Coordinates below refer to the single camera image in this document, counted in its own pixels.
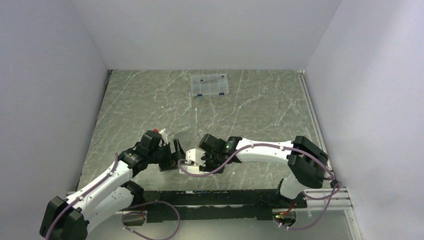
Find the white remote control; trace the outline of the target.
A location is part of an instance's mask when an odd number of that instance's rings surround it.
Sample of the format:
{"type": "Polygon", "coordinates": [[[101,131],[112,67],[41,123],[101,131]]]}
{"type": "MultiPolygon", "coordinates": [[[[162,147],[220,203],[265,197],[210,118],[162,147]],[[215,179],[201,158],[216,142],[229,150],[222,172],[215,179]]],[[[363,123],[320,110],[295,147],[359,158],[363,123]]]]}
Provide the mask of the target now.
{"type": "Polygon", "coordinates": [[[194,165],[183,165],[182,169],[179,170],[179,173],[185,174],[185,172],[188,172],[190,176],[201,174],[199,166],[194,166],[194,165]]]}

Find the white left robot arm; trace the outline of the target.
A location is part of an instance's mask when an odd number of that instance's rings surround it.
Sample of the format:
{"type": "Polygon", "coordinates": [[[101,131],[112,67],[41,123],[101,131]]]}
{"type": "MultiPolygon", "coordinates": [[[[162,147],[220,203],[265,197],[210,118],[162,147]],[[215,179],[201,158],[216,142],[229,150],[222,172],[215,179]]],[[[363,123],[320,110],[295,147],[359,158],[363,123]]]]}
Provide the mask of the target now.
{"type": "Polygon", "coordinates": [[[65,198],[54,197],[39,234],[46,240],[85,240],[115,212],[139,209],[144,189],[132,179],[150,164],[157,164],[160,171],[175,170],[186,154],[178,139],[173,144],[175,151],[162,134],[148,130],[133,147],[116,153],[112,164],[85,187],[65,198]]]}

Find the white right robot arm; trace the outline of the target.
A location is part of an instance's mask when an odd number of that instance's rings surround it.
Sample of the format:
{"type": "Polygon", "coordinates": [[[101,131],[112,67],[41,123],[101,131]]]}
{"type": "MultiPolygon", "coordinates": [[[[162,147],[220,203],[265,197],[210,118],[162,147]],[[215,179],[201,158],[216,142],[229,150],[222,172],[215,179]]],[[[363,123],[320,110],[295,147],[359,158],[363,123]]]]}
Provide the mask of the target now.
{"type": "Polygon", "coordinates": [[[222,173],[231,163],[261,162],[287,166],[291,173],[283,177],[275,194],[276,203],[289,207],[306,189],[320,189],[326,181],[328,155],[305,136],[283,142],[255,141],[240,136],[227,140],[205,134],[199,148],[204,151],[204,172],[222,173]]]}

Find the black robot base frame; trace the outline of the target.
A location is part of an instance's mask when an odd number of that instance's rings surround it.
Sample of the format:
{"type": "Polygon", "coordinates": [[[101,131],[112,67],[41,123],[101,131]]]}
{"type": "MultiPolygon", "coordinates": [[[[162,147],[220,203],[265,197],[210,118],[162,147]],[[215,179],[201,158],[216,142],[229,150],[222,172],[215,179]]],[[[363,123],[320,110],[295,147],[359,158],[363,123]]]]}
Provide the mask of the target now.
{"type": "Polygon", "coordinates": [[[133,196],[126,211],[147,205],[146,221],[162,223],[180,220],[256,219],[270,221],[279,210],[305,209],[302,194],[295,199],[285,198],[275,189],[232,190],[144,190],[133,181],[122,184],[133,196]]]}

